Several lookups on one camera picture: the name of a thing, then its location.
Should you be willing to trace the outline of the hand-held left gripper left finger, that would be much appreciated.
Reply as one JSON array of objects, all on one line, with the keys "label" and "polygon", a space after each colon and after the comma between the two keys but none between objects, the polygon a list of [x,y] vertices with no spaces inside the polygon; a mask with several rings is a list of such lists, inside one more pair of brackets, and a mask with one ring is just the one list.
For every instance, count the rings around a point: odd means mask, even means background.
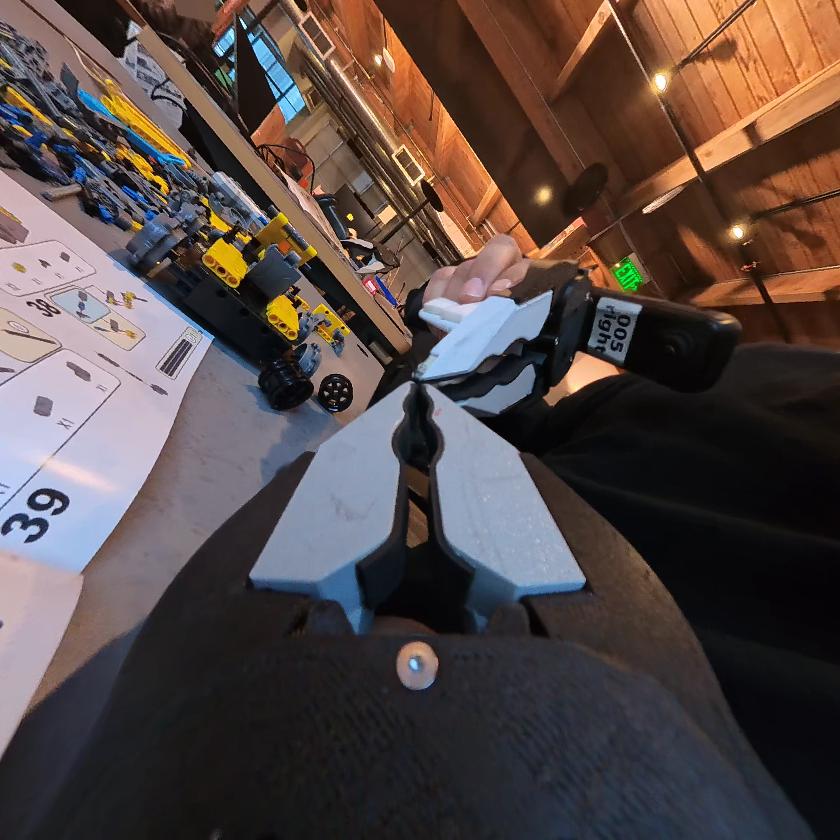
[{"label": "hand-held left gripper left finger", "polygon": [[322,444],[249,573],[257,590],[336,602],[357,634],[406,571],[411,415],[398,387]]}]

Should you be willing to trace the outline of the open instruction manual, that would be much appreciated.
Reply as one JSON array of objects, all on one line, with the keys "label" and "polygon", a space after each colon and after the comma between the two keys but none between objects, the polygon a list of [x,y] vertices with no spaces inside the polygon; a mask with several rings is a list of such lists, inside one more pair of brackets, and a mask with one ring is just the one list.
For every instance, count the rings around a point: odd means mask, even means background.
[{"label": "open instruction manual", "polygon": [[2,174],[1,751],[210,335]]}]

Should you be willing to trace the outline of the yellow black brick vehicle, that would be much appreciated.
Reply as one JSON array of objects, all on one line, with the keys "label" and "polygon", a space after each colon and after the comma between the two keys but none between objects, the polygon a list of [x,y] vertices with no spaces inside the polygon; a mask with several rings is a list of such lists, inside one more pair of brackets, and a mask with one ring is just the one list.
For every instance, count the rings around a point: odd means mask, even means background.
[{"label": "yellow black brick vehicle", "polygon": [[163,268],[183,307],[248,361],[292,357],[301,342],[299,273],[276,245],[242,238],[237,224],[226,231],[211,225],[199,198],[176,190],[161,210],[148,211],[119,260],[142,277]]}]

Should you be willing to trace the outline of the pile of loose brick pieces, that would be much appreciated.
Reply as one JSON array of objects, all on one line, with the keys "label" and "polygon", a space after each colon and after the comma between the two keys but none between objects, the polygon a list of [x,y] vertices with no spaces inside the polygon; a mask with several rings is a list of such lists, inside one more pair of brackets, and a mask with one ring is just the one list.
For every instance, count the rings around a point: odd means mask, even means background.
[{"label": "pile of loose brick pieces", "polygon": [[200,238],[229,228],[211,205],[207,176],[189,153],[127,98],[87,70],[93,92],[46,47],[2,21],[2,168],[24,171],[78,199],[90,216],[138,231],[157,214],[198,205]]}]

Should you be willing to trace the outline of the black background monitor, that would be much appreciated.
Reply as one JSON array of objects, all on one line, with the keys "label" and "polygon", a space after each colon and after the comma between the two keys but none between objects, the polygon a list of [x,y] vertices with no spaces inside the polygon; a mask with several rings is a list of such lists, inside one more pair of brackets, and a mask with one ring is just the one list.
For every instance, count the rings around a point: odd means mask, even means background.
[{"label": "black background monitor", "polygon": [[277,106],[265,68],[249,40],[246,25],[236,17],[234,29],[234,86],[238,116],[251,136]]}]

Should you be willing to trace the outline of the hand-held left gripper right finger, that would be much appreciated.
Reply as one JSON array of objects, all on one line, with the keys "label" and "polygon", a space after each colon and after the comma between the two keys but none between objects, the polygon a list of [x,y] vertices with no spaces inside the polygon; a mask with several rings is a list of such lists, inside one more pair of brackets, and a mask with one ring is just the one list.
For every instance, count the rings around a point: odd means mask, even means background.
[{"label": "hand-held left gripper right finger", "polygon": [[524,597],[582,591],[585,574],[518,450],[438,389],[418,393],[435,445],[434,529],[469,572],[465,609],[478,628]]}]

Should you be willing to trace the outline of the metal ceiling duct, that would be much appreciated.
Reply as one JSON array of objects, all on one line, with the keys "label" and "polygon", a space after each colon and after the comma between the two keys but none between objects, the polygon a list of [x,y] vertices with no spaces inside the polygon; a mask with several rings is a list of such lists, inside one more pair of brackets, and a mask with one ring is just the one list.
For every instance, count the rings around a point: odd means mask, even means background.
[{"label": "metal ceiling duct", "polygon": [[331,89],[348,120],[359,136],[356,143],[364,149],[382,190],[396,210],[408,219],[416,236],[432,250],[432,256],[444,264],[456,264],[461,254],[440,223],[443,204],[413,152],[400,142],[364,94],[358,81],[347,75],[332,55],[326,60]]}]

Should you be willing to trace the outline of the person's black sweater torso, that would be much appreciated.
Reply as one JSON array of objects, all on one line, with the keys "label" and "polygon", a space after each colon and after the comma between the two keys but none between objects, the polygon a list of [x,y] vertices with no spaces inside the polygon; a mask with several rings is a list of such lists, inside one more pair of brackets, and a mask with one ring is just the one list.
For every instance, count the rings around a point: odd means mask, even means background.
[{"label": "person's black sweater torso", "polygon": [[510,436],[641,554],[761,760],[838,838],[838,351],[748,344],[699,394],[608,376]]}]

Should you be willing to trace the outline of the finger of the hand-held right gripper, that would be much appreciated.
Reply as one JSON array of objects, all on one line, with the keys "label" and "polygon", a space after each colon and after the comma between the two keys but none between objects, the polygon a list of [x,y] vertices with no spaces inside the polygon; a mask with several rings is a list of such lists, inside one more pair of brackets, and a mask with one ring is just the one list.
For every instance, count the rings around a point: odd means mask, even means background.
[{"label": "finger of the hand-held right gripper", "polygon": [[497,417],[530,398],[540,364],[540,358],[502,358],[454,385],[453,401],[477,417]]},{"label": "finger of the hand-held right gripper", "polygon": [[444,298],[430,301],[419,318],[445,336],[417,368],[416,380],[438,382],[471,375],[515,342],[535,339],[550,315],[552,301],[552,290],[522,303],[507,297],[460,305]]}]

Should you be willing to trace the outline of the yellow brick frame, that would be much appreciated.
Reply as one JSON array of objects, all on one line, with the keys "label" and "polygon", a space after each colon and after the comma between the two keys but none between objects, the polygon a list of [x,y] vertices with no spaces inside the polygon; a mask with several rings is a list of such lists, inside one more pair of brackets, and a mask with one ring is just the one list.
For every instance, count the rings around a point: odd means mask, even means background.
[{"label": "yellow brick frame", "polygon": [[316,333],[325,342],[337,357],[343,354],[343,350],[351,330],[334,311],[324,304],[310,310],[309,319],[312,325],[312,332]]}]

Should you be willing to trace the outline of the black toy wheel rim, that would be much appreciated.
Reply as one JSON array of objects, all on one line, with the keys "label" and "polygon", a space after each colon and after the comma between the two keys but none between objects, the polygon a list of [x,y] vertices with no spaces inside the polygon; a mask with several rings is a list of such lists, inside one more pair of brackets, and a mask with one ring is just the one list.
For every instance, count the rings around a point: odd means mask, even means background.
[{"label": "black toy wheel rim", "polygon": [[317,401],[326,412],[345,412],[352,405],[354,390],[350,379],[340,373],[327,374],[318,387]]},{"label": "black toy wheel rim", "polygon": [[269,407],[277,412],[293,410],[314,394],[314,384],[292,358],[269,363],[259,373],[258,387]]}]

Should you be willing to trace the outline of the paned window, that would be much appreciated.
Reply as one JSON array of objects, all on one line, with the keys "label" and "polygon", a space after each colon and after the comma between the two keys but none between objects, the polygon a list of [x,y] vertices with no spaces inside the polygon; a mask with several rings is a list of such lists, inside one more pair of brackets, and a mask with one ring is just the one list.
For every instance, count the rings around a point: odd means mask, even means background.
[{"label": "paned window", "polygon": [[[270,37],[261,25],[248,31],[248,38],[265,68],[269,84],[276,96],[277,107],[286,123],[307,109],[298,85],[294,81],[287,63],[280,53],[277,42]],[[229,26],[213,47],[219,61],[220,77],[226,78],[235,97],[235,32]]]}]

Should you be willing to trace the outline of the person's right hand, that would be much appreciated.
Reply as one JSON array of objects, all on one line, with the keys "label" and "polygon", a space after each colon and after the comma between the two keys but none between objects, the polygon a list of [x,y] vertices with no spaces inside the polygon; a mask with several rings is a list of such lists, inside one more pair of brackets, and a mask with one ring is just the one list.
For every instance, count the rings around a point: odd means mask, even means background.
[{"label": "person's right hand", "polygon": [[473,259],[439,268],[423,293],[423,305],[446,299],[460,305],[498,296],[522,282],[532,261],[508,235],[497,235]]}]

